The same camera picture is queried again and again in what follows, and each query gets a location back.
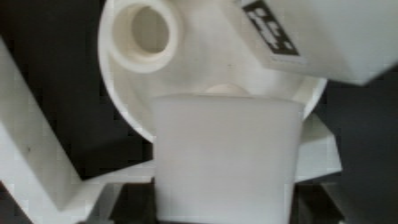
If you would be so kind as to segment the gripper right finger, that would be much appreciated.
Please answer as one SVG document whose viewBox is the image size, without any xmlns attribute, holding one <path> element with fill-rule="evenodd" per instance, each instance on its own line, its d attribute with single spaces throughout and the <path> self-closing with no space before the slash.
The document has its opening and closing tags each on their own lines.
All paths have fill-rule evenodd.
<svg viewBox="0 0 398 224">
<path fill-rule="evenodd" d="M 367 224 L 335 183 L 319 183 L 309 187 L 307 207 L 311 224 Z"/>
</svg>

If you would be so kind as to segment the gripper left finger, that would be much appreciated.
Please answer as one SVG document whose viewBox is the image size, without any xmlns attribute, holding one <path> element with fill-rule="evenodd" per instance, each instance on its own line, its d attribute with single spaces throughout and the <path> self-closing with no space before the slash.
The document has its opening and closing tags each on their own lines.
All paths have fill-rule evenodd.
<svg viewBox="0 0 398 224">
<path fill-rule="evenodd" d="M 113 224 L 110 214 L 120 194 L 122 183 L 108 183 L 99 192 L 99 197 L 85 219 L 85 224 Z"/>
</svg>

